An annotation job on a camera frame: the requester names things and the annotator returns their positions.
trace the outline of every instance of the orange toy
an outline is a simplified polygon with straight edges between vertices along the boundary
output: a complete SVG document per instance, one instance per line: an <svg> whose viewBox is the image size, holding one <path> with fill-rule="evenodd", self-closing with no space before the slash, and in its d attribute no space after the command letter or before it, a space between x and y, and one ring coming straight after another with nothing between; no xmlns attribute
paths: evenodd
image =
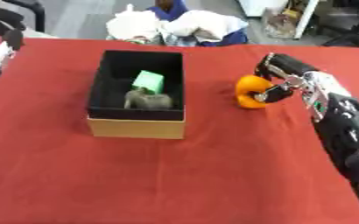
<svg viewBox="0 0 359 224"><path fill-rule="evenodd" d="M243 76L236 83L236 99L241 107L246 109L265 108L266 103L256 101L250 94L263 93L267 88L271 88L273 84L256 75Z"/></svg>

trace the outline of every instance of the green cube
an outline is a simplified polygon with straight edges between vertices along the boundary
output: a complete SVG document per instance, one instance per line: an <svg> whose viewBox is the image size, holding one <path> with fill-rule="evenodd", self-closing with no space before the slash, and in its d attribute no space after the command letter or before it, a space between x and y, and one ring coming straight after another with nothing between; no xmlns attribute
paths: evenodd
<svg viewBox="0 0 359 224"><path fill-rule="evenodd" d="M150 94L158 95L163 91L165 77L158 73L141 71L132 84L132 88L146 88Z"/></svg>

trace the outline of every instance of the cardboard box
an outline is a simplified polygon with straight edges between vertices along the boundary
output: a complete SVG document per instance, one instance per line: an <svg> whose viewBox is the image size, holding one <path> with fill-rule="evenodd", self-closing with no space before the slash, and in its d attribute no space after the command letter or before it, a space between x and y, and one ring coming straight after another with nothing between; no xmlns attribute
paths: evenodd
<svg viewBox="0 0 359 224"><path fill-rule="evenodd" d="M169 110L125 109L125 95L142 71L165 76ZM182 54L107 51L103 54L88 102L88 125L96 137L181 139L185 129Z"/></svg>

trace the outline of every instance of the gray floor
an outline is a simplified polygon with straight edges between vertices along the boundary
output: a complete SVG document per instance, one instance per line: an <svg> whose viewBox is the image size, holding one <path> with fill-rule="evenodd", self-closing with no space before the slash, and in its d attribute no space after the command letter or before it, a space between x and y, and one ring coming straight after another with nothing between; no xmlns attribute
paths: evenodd
<svg viewBox="0 0 359 224"><path fill-rule="evenodd" d="M154 0L40 0L46 8L46 32L60 38L105 39L105 24L127 4L134 4L136 10L152 6ZM245 19L237 0L185 0L191 10L213 11L224 15ZM14 6L8 8L26 16L26 23L33 27L33 15L30 11ZM249 20L247 34L250 43L267 45L306 45L314 46L329 40L325 36L305 35L301 40L282 40L268 38L264 34L261 22Z"/></svg>

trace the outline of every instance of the red tablecloth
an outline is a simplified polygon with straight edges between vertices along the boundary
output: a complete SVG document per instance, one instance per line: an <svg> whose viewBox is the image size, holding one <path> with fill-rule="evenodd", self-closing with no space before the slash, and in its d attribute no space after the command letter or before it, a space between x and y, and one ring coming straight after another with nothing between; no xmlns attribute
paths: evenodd
<svg viewBox="0 0 359 224"><path fill-rule="evenodd" d="M359 223L299 97L265 110L233 99L269 52L335 74L359 98L359 49L26 44L0 77L0 223ZM184 53L185 140L91 136L86 101L105 49Z"/></svg>

